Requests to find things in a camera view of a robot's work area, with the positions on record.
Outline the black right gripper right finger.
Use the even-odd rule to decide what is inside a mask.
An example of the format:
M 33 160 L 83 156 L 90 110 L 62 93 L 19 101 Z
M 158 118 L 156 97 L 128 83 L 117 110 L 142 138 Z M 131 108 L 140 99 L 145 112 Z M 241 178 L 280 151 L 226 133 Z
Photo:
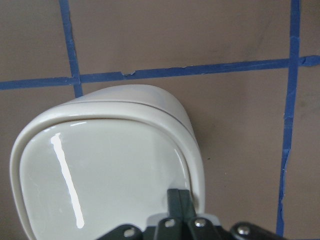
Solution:
M 186 189 L 178 190 L 182 214 L 182 240 L 222 240 L 222 229 L 217 216 L 196 213 L 192 196 Z

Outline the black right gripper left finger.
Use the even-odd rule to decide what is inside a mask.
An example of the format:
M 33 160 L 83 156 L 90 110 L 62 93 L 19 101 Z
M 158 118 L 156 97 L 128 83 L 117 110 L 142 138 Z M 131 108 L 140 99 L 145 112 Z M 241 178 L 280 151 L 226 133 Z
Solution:
M 177 188 L 167 190 L 167 216 L 159 220 L 154 233 L 154 240 L 181 239 L 181 203 Z

